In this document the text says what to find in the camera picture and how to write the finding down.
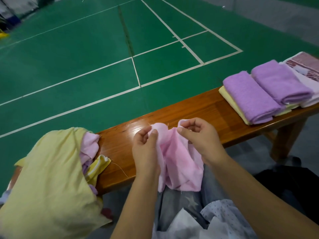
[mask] folded yellow cloth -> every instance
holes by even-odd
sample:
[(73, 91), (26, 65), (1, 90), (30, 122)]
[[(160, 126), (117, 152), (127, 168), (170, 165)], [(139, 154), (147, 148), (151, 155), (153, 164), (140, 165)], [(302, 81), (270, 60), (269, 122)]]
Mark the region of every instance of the folded yellow cloth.
[(79, 153), (86, 132), (51, 131), (16, 163), (23, 169), (0, 210), (2, 237), (86, 238), (111, 222), (83, 176)]
[(89, 185), (96, 186), (98, 175), (110, 164), (111, 160), (104, 155), (100, 155), (90, 165), (88, 171), (85, 174), (85, 179)]
[(246, 119), (244, 113), (241, 111), (241, 109), (238, 107), (236, 102), (233, 100), (233, 98), (230, 96), (230, 94), (227, 92), (224, 86), (222, 86), (219, 90), (219, 93), (222, 95), (222, 97), (225, 98), (225, 100), (230, 104), (230, 106), (235, 110), (235, 112), (238, 113), (238, 115), (241, 117), (241, 119), (244, 121), (246, 125), (250, 125), (251, 123)]
[(277, 114), (275, 117), (287, 114), (287, 113), (291, 112), (293, 109), (297, 108), (298, 106), (299, 106), (299, 104), (286, 105), (286, 109), (284, 111), (282, 111), (281, 113)]

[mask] green floor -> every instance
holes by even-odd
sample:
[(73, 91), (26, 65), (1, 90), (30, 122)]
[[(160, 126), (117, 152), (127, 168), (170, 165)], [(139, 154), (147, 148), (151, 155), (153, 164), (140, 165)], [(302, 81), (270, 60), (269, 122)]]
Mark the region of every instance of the green floor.
[(143, 1), (62, 0), (0, 40), (0, 191), (15, 161), (48, 131), (98, 132), (271, 59), (319, 56), (311, 44), (200, 0), (165, 1), (202, 25), (162, 0)]

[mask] loose thread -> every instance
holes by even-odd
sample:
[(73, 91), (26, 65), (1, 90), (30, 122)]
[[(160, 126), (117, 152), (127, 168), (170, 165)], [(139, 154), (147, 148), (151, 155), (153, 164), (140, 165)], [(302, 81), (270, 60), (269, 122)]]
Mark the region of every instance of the loose thread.
[(128, 176), (126, 175), (126, 173), (124, 172), (124, 170), (123, 170), (120, 166), (119, 166), (119, 168), (123, 171), (123, 173), (125, 174), (125, 176), (128, 177)]

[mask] purple towel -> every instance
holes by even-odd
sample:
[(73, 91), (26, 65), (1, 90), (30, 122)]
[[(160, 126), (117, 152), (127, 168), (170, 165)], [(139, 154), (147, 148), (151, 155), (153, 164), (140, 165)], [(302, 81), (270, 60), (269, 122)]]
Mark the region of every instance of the purple towel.
[(253, 68), (251, 75), (278, 104), (300, 103), (314, 94), (288, 67), (276, 60)]
[(252, 124), (271, 121), (272, 116), (284, 109), (246, 71), (227, 77), (223, 84)]

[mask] court line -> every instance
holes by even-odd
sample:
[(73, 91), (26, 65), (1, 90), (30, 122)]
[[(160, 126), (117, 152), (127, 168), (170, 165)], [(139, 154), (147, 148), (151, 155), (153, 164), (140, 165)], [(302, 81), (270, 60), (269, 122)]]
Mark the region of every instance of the court line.
[(79, 19), (74, 20), (74, 21), (72, 21), (72, 22), (69, 22), (69, 23), (67, 23), (67, 24), (63, 24), (63, 25), (61, 25), (61, 26), (58, 26), (58, 27), (52, 28), (52, 29), (47, 30), (47, 31), (44, 31), (44, 32), (42, 32), (42, 33), (38, 33), (38, 34), (36, 34), (36, 35), (34, 35), (34, 36), (31, 36), (31, 37), (28, 37), (28, 38), (26, 38), (26, 39), (23, 39), (23, 40), (20, 40), (20, 41), (14, 42), (14, 43), (12, 43), (12, 44), (9, 44), (9, 45), (6, 45), (6, 46), (3, 46), (3, 47), (0, 47), (0, 50), (1, 50), (1, 49), (3, 49), (3, 48), (9, 47), (9, 46), (11, 46), (11, 45), (14, 45), (14, 44), (20, 43), (20, 42), (22, 42), (22, 41), (29, 40), (29, 39), (34, 38), (34, 37), (36, 37), (36, 36), (39, 36), (39, 35), (41, 35), (41, 34), (44, 34), (44, 33), (50, 32), (50, 31), (55, 30), (55, 29), (57, 29), (57, 28), (61, 28), (61, 27), (64, 27), (64, 26), (66, 26), (66, 25), (69, 25), (69, 24), (75, 23), (75, 22), (80, 21), (80, 20), (82, 20), (82, 19), (85, 19), (85, 18), (87, 18), (87, 17), (90, 17), (90, 16), (93, 16), (93, 15), (99, 14), (99, 13), (101, 13), (101, 12), (105, 12), (105, 11), (107, 11), (107, 10), (110, 10), (110, 9), (112, 9), (112, 8), (115, 8), (115, 7), (118, 7), (118, 6), (124, 5), (124, 4), (129, 3), (129, 2), (132, 2), (132, 1), (134, 1), (134, 0), (130, 0), (130, 1), (124, 2), (124, 3), (119, 4), (119, 5), (117, 5), (117, 6), (107, 8), (107, 9), (105, 9), (105, 10), (99, 11), (99, 12), (94, 13), (94, 14), (91, 14), (91, 15), (89, 15), (89, 16), (85, 16), (85, 17), (79, 18)]
[[(199, 32), (199, 33), (193, 34), (193, 35), (191, 35), (191, 36), (185, 37), (185, 38), (183, 38), (183, 40), (188, 39), (188, 38), (193, 37), (193, 36), (196, 36), (196, 35), (199, 35), (199, 34), (201, 34), (201, 33), (203, 33), (203, 32)], [(165, 46), (168, 46), (168, 45), (170, 45), (170, 44), (174, 44), (174, 43), (177, 43), (177, 42), (179, 42), (179, 41), (178, 41), (178, 40), (176, 40), (176, 41), (174, 41), (174, 42), (172, 42), (172, 43), (165, 44), (165, 45), (163, 45), (163, 46), (160, 46), (160, 47), (157, 47), (157, 48), (154, 48), (154, 49), (150, 49), (150, 50), (148, 50), (148, 51), (146, 51), (146, 52), (139, 53), (139, 54), (137, 54), (137, 55), (135, 55), (135, 56), (133, 56), (133, 57), (136, 57), (136, 56), (139, 56), (139, 55), (141, 55), (141, 54), (145, 54), (145, 53), (148, 53), (148, 52), (154, 51), (154, 50), (159, 49), (159, 48), (163, 48), (163, 47), (165, 47)], [(29, 93), (29, 94), (26, 94), (26, 95), (23, 95), (23, 96), (17, 97), (17, 98), (15, 98), (15, 99), (12, 99), (12, 100), (6, 101), (6, 102), (4, 102), (4, 103), (1, 103), (1, 104), (0, 104), (0, 106), (5, 105), (5, 104), (8, 104), (8, 103), (13, 102), (13, 101), (16, 101), (16, 100), (21, 99), (21, 98), (23, 98), (23, 97), (26, 97), (26, 96), (29, 96), (29, 95), (33, 95), (33, 94), (38, 93), (38, 92), (40, 92), (40, 91), (43, 91), (43, 90), (46, 90), (46, 89), (52, 88), (52, 87), (54, 87), (54, 86), (57, 86), (57, 85), (63, 84), (63, 83), (68, 82), (68, 81), (70, 81), (70, 80), (74, 80), (74, 79), (79, 78), (79, 77), (81, 77), (81, 76), (88, 75), (88, 74), (90, 74), (90, 73), (93, 73), (93, 72), (95, 72), (95, 71), (98, 71), (98, 70), (104, 69), (104, 68), (109, 67), (109, 66), (111, 66), (111, 65), (118, 64), (118, 63), (120, 63), (120, 62), (122, 62), (122, 61), (129, 60), (130, 58), (131, 58), (131, 57), (126, 58), (126, 59), (123, 59), (123, 60), (120, 60), (120, 61), (117, 61), (117, 62), (114, 62), (114, 63), (112, 63), (112, 64), (109, 64), (109, 65), (103, 66), (103, 67), (101, 67), (101, 68), (98, 68), (98, 69), (95, 69), (95, 70), (92, 70), (92, 71), (86, 72), (86, 73), (81, 74), (81, 75), (79, 75), (79, 76), (75, 76), (75, 77), (70, 78), (70, 79), (68, 79), (68, 80), (61, 81), (61, 82), (59, 82), (59, 83), (56, 83), (56, 84), (50, 85), (50, 86), (45, 87), (45, 88), (42, 88), (42, 89), (40, 89), (40, 90), (37, 90), (37, 91), (31, 92), (31, 93)]]
[(151, 12), (153, 12), (153, 14), (162, 22), (162, 24), (164, 24), (165, 27), (178, 39), (178, 41), (180, 41), (180, 42), (183, 44), (183, 46), (185, 46), (185, 48), (195, 57), (195, 59), (197, 59), (197, 61), (198, 61), (200, 64), (204, 64), (204, 62), (197, 56), (197, 54), (195, 54), (194, 51), (191, 50), (190, 47), (189, 47), (186, 43), (184, 43), (184, 41), (181, 40), (181, 38), (180, 38), (176, 33), (174, 33), (174, 31), (156, 14), (156, 12), (154, 12), (153, 9), (150, 8), (150, 7), (146, 4), (145, 1), (143, 1), (143, 0), (141, 0), (141, 1), (145, 4), (146, 7), (148, 7), (148, 9), (149, 9)]
[(29, 128), (29, 127), (32, 127), (32, 126), (35, 126), (35, 125), (41, 124), (41, 123), (43, 123), (43, 122), (46, 122), (46, 121), (52, 120), (52, 119), (54, 119), (54, 118), (61, 117), (61, 116), (64, 116), (64, 115), (66, 115), (66, 114), (69, 114), (69, 113), (72, 113), (72, 112), (75, 112), (75, 111), (81, 110), (81, 109), (83, 109), (83, 108), (86, 108), (86, 107), (89, 107), (89, 106), (92, 106), (92, 105), (98, 104), (98, 103), (100, 103), (100, 102), (103, 102), (103, 101), (106, 101), (106, 100), (109, 100), (109, 99), (112, 99), (112, 98), (114, 98), (114, 97), (117, 97), (117, 96), (120, 96), (120, 95), (124, 95), (124, 94), (126, 94), (126, 93), (129, 93), (129, 92), (134, 91), (134, 90), (137, 90), (137, 89), (140, 89), (140, 87), (139, 87), (139, 86), (137, 86), (137, 87), (135, 87), (135, 88), (132, 88), (132, 89), (129, 89), (129, 90), (126, 90), (126, 91), (123, 91), (123, 92), (117, 93), (117, 94), (112, 95), (112, 96), (108, 96), (108, 97), (103, 98), (103, 99), (101, 99), (101, 100), (94, 101), (94, 102), (92, 102), (92, 103), (89, 103), (89, 104), (86, 104), (86, 105), (80, 106), (80, 107), (78, 107), (78, 108), (75, 108), (75, 109), (69, 110), (69, 111), (67, 111), (67, 112), (63, 112), (63, 113), (57, 114), (57, 115), (55, 115), (55, 116), (52, 116), (52, 117), (49, 117), (49, 118), (43, 119), (43, 120), (41, 120), (41, 121), (38, 121), (38, 122), (32, 123), (32, 124), (30, 124), (30, 125), (27, 125), (27, 126), (24, 126), (24, 127), (22, 127), (22, 128), (16, 129), (16, 130), (14, 130), (14, 131), (7, 132), (7, 133), (5, 133), (5, 134), (1, 135), (1, 136), (0, 136), (0, 138), (5, 137), (5, 136), (8, 136), (8, 135), (13, 134), (13, 133), (16, 133), (16, 132), (19, 132), (19, 131), (22, 131), (22, 130), (24, 130), (24, 129), (26, 129), (26, 128)]
[(95, 69), (95, 70), (92, 70), (92, 71), (86, 72), (86, 73), (81, 74), (81, 75), (79, 75), (79, 76), (75, 76), (75, 77), (70, 78), (70, 79), (68, 79), (68, 80), (64, 80), (64, 81), (61, 81), (61, 82), (56, 83), (56, 84), (54, 84), (54, 85), (50, 85), (50, 86), (45, 87), (45, 88), (42, 88), (42, 89), (40, 89), (40, 90), (37, 90), (37, 91), (31, 92), (31, 93), (26, 94), (26, 95), (24, 95), (24, 96), (20, 96), (20, 97), (18, 97), (18, 98), (13, 99), (13, 100), (6, 101), (6, 102), (4, 102), (4, 103), (0, 104), (0, 106), (2, 106), (2, 105), (4, 105), (4, 104), (8, 104), (8, 103), (13, 102), (13, 101), (16, 101), (16, 100), (21, 99), (21, 98), (23, 98), (23, 97), (33, 95), (33, 94), (35, 94), (35, 93), (38, 93), (38, 92), (40, 92), (40, 91), (43, 91), (43, 90), (49, 89), (49, 88), (51, 88), (51, 87), (54, 87), (54, 86), (57, 86), (57, 85), (63, 84), (63, 83), (68, 82), (68, 81), (70, 81), (70, 80), (74, 80), (74, 79), (79, 78), (79, 77), (81, 77), (81, 76), (88, 75), (88, 74), (90, 74), (90, 73), (93, 73), (93, 72), (98, 71), (98, 70), (100, 70), (100, 69), (104, 69), (104, 68), (109, 67), (109, 66), (111, 66), (111, 65), (118, 64), (118, 63), (120, 63), (120, 62), (122, 62), (122, 61), (129, 60), (130, 58), (131, 58), (131, 57), (126, 58), (126, 59), (124, 59), (124, 60), (120, 60), (120, 61), (114, 62), (114, 63), (112, 63), (112, 64), (109, 64), (109, 65), (103, 66), (103, 67), (101, 67), (101, 68), (98, 68), (98, 69)]
[[(225, 58), (227, 58), (227, 57), (233, 56), (233, 55), (238, 54), (238, 53), (241, 53), (241, 52), (242, 52), (242, 51), (236, 51), (236, 52), (234, 52), (234, 53), (231, 53), (231, 54), (228, 54), (228, 55), (225, 55), (225, 56), (222, 56), (222, 57), (219, 57), (219, 58), (210, 60), (210, 61), (208, 61), (208, 62), (205, 62), (204, 64), (199, 64), (199, 65), (193, 66), (193, 67), (191, 67), (191, 68), (188, 68), (188, 69), (185, 69), (185, 70), (176, 72), (176, 73), (171, 74), (171, 75), (169, 75), (169, 76), (165, 76), (165, 77), (163, 77), (163, 78), (160, 78), (160, 79), (151, 81), (151, 82), (149, 82), (149, 83), (143, 84), (143, 85), (141, 85), (141, 87), (145, 87), (145, 86), (148, 86), (148, 85), (151, 85), (151, 84), (160, 82), (160, 81), (162, 81), (162, 80), (166, 80), (166, 79), (171, 78), (171, 77), (173, 77), (173, 76), (177, 76), (177, 75), (179, 75), (179, 74), (182, 74), (182, 73), (185, 73), (185, 72), (187, 72), (187, 71), (190, 71), (190, 70), (193, 70), (193, 69), (202, 67), (202, 66), (207, 65), (207, 64), (211, 64), (211, 63), (213, 63), (213, 62), (216, 62), (216, 61), (218, 61), (218, 60), (225, 59)], [(114, 97), (117, 97), (117, 96), (120, 96), (120, 95), (124, 95), (124, 94), (126, 94), (126, 93), (131, 92), (131, 91), (140, 89), (141, 87), (140, 87), (140, 86), (137, 86), (137, 87), (135, 87), (135, 88), (132, 88), (132, 89), (129, 89), (129, 90), (126, 90), (126, 91), (117, 93), (117, 94), (115, 94), (115, 95), (108, 96), (108, 97), (103, 98), (103, 99), (101, 99), (101, 100), (94, 101), (94, 102), (92, 102), (92, 103), (89, 103), (89, 104), (80, 106), (80, 107), (78, 107), (78, 108), (74, 108), (74, 109), (69, 110), (69, 111), (67, 111), (67, 112), (63, 112), (63, 113), (60, 113), (60, 114), (58, 114), (58, 115), (55, 115), (55, 116), (52, 116), (52, 117), (43, 119), (43, 120), (38, 121), (38, 122), (35, 122), (35, 123), (32, 123), (32, 124), (30, 124), (30, 125), (27, 125), (27, 126), (24, 126), (24, 127), (22, 127), (22, 128), (16, 129), (16, 130), (14, 130), (14, 131), (7, 132), (7, 133), (5, 133), (5, 134), (0, 135), (0, 138), (5, 137), (5, 136), (8, 136), (8, 135), (11, 135), (11, 134), (16, 133), (16, 132), (19, 132), (19, 131), (22, 131), (22, 130), (27, 129), (27, 128), (29, 128), (29, 127), (32, 127), (32, 126), (41, 124), (41, 123), (43, 123), (43, 122), (52, 120), (52, 119), (54, 119), (54, 118), (57, 118), (57, 117), (60, 117), (60, 116), (64, 116), (64, 115), (66, 115), (66, 114), (69, 114), (69, 113), (72, 113), (72, 112), (81, 110), (81, 109), (83, 109), (83, 108), (86, 108), (86, 107), (89, 107), (89, 106), (98, 104), (98, 103), (100, 103), (100, 102), (103, 102), (103, 101), (106, 101), (106, 100), (109, 100), (109, 99), (112, 99), (112, 98), (114, 98)]]
[(181, 10), (179, 10), (177, 7), (173, 6), (172, 4), (170, 4), (169, 2), (162, 0), (163, 2), (165, 2), (166, 4), (170, 5), (172, 8), (174, 8), (175, 10), (177, 10), (178, 12), (180, 12), (181, 14), (185, 15), (186, 17), (188, 17), (189, 19), (191, 19), (192, 21), (194, 21), (195, 23), (197, 23), (198, 25), (200, 25), (201, 27), (205, 28), (207, 31), (209, 31), (211, 34), (215, 35), (216, 37), (218, 37), (220, 40), (222, 40), (223, 42), (225, 42), (226, 44), (228, 44), (229, 46), (233, 47), (234, 49), (236, 49), (237, 51), (241, 51), (242, 50), (240, 48), (238, 48), (237, 46), (233, 45), (232, 43), (230, 43), (229, 41), (227, 41), (226, 39), (224, 39), (223, 37), (219, 36), (217, 33), (213, 32), (212, 30), (210, 30), (208, 27), (206, 27), (205, 25), (201, 24), (199, 21), (193, 19), (191, 16), (187, 15), (185, 12), (182, 12)]
[(135, 68), (134, 59), (133, 59), (133, 57), (131, 57), (131, 58), (132, 58), (132, 62), (133, 62), (133, 66), (134, 66), (134, 70), (135, 70), (135, 74), (136, 74), (136, 78), (138, 79), (138, 86), (141, 88), (141, 83), (139, 82), (138, 72), (136, 71), (136, 68)]
[(225, 56), (222, 56), (222, 57), (219, 57), (219, 58), (216, 58), (216, 59), (207, 61), (207, 62), (205, 62), (204, 64), (199, 64), (199, 65), (193, 66), (193, 67), (191, 67), (191, 68), (188, 68), (188, 69), (185, 69), (185, 70), (176, 72), (176, 73), (171, 74), (171, 75), (169, 75), (169, 76), (165, 76), (165, 77), (163, 77), (163, 78), (160, 78), (160, 79), (151, 81), (151, 82), (149, 82), (149, 83), (142, 84), (141, 87), (145, 87), (145, 86), (148, 86), (148, 85), (151, 85), (151, 84), (160, 82), (160, 81), (162, 81), (162, 80), (166, 80), (166, 79), (171, 78), (171, 77), (173, 77), (173, 76), (180, 75), (180, 74), (185, 73), (185, 72), (187, 72), (187, 71), (190, 71), (190, 70), (193, 70), (193, 69), (197, 69), (197, 68), (202, 67), (202, 66), (204, 66), (204, 65), (211, 64), (211, 63), (213, 63), (213, 62), (216, 62), (216, 61), (218, 61), (218, 60), (222, 60), (222, 59), (228, 58), (228, 57), (230, 57), (230, 56), (233, 56), (233, 55), (238, 54), (238, 53), (241, 53), (241, 52), (242, 52), (242, 51), (236, 51), (236, 52), (234, 52), (234, 53), (230, 53), (230, 54), (228, 54), (228, 55), (225, 55)]

